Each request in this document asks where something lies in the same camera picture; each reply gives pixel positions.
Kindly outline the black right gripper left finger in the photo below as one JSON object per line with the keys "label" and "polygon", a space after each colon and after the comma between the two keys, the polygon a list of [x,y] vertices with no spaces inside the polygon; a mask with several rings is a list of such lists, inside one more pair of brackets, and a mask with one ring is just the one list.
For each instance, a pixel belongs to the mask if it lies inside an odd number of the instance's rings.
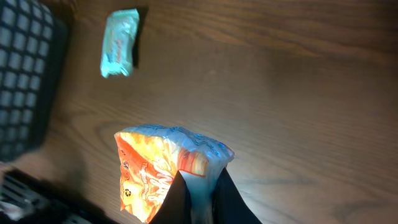
{"label": "black right gripper left finger", "polygon": [[192,201],[186,182],[180,172],[172,182],[163,204],[150,224],[191,224]]}

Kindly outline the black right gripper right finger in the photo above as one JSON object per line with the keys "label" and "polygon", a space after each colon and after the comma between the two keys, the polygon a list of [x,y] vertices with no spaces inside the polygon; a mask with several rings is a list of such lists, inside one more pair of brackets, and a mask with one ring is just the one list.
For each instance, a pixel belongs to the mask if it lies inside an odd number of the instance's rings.
{"label": "black right gripper right finger", "polygon": [[213,192],[215,224],[261,224],[245,204],[226,168],[221,171]]}

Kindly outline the orange snack packet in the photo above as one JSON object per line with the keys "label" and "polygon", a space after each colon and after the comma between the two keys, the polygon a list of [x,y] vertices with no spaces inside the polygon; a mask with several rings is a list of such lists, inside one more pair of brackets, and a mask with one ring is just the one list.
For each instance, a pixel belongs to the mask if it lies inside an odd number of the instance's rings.
{"label": "orange snack packet", "polygon": [[192,222],[212,223],[211,195],[221,171],[234,159],[227,145],[158,124],[127,128],[114,138],[121,161],[121,209],[149,223],[181,174],[192,200]]}

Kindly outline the mint green wipes pack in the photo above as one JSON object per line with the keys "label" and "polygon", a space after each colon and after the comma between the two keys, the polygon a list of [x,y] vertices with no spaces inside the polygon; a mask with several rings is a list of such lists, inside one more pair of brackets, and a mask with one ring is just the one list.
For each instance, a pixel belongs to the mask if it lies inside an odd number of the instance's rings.
{"label": "mint green wipes pack", "polygon": [[137,9],[126,9],[112,12],[104,30],[100,72],[108,78],[111,75],[128,77],[134,68],[132,50],[139,27]]}

